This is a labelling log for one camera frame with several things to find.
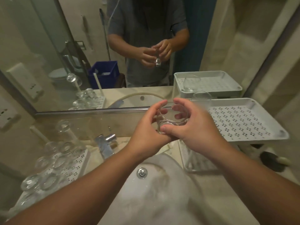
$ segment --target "hand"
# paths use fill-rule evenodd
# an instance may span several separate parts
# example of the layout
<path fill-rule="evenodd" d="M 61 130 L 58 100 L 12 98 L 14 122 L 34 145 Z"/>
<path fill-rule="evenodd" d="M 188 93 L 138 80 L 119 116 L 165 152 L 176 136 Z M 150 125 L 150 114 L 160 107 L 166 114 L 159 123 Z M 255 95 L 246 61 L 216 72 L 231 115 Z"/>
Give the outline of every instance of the hand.
<path fill-rule="evenodd" d="M 138 47 L 137 48 L 137 55 L 136 59 L 142 63 L 143 66 L 148 68 L 155 67 L 155 60 L 156 60 L 156 50 L 153 48 L 147 47 Z"/>
<path fill-rule="evenodd" d="M 169 40 L 165 39 L 152 48 L 159 49 L 159 58 L 161 61 L 167 61 L 170 59 L 172 54 L 172 44 Z"/>
<path fill-rule="evenodd" d="M 159 134 L 151 125 L 153 122 L 156 122 L 154 116 L 160 106 L 165 102 L 167 102 L 167 100 L 160 101 L 148 109 L 143 118 L 139 121 L 133 136 L 126 146 L 127 150 L 131 150 L 143 161 L 158 153 L 164 145 L 176 140 L 175 137 Z"/>
<path fill-rule="evenodd" d="M 188 110 L 190 119 L 183 126 L 163 125 L 161 131 L 182 139 L 190 149 L 207 157 L 228 144 L 206 110 L 187 99 L 174 98 L 174 102 Z"/>

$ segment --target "person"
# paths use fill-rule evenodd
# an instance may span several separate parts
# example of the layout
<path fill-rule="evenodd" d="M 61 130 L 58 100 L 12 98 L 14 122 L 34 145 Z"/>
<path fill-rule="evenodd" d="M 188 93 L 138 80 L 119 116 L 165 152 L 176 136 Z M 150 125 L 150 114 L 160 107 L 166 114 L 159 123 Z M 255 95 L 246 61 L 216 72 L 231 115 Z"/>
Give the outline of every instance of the person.
<path fill-rule="evenodd" d="M 187 108 L 184 126 L 151 123 L 160 105 L 151 106 L 128 144 L 99 167 L 19 213 L 5 225 L 97 224 L 138 164 L 165 144 L 182 139 L 210 159 L 261 224 L 300 224 L 300 187 L 234 149 L 219 133 L 210 114 L 193 102 L 175 98 Z"/>
<path fill-rule="evenodd" d="M 109 0 L 107 15 L 109 46 L 126 58 L 127 87 L 168 86 L 171 54 L 189 41 L 182 0 Z"/>

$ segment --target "forearm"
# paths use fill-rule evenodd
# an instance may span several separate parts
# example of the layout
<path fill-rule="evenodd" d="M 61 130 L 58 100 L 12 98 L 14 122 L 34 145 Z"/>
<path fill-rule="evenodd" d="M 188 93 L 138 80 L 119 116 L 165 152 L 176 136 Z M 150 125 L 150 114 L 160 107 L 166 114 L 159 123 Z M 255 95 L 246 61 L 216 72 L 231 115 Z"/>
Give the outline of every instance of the forearm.
<path fill-rule="evenodd" d="M 129 45 L 124 39 L 115 34 L 108 35 L 108 44 L 110 48 L 126 58 L 137 58 L 137 47 Z"/>
<path fill-rule="evenodd" d="M 300 187 L 229 144 L 208 156 L 261 224 L 300 224 Z"/>
<path fill-rule="evenodd" d="M 190 38 L 190 33 L 188 29 L 183 29 L 176 33 L 174 38 L 169 39 L 169 42 L 172 44 L 172 51 L 178 51 L 188 44 Z"/>
<path fill-rule="evenodd" d="M 23 211 L 9 224 L 98 224 L 141 162 L 126 147 L 102 165 Z"/>

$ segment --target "shirt sleeve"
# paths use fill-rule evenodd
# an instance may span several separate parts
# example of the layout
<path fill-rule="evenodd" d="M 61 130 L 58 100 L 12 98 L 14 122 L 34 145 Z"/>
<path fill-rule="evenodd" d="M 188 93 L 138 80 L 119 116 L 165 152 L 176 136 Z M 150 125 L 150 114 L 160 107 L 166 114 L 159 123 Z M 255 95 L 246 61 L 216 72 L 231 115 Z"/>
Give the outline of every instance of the shirt sleeve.
<path fill-rule="evenodd" d="M 176 34 L 180 30 L 187 29 L 188 24 L 186 22 L 185 10 L 182 0 L 173 0 L 173 2 L 171 30 L 174 34 Z"/>
<path fill-rule="evenodd" d="M 108 34 L 116 34 L 123 37 L 125 32 L 125 19 L 122 14 L 121 2 L 115 6 L 109 20 Z"/>

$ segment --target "sink drain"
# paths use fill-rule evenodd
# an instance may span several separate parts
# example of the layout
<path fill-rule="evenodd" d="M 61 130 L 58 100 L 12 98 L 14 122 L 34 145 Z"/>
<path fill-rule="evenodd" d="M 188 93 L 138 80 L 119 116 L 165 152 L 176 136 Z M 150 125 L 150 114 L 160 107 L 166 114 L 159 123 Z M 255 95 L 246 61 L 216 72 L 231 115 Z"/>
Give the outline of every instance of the sink drain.
<path fill-rule="evenodd" d="M 143 179 L 143 178 L 147 177 L 147 175 L 148 175 L 148 171 L 145 168 L 141 167 L 137 170 L 138 178 Z"/>

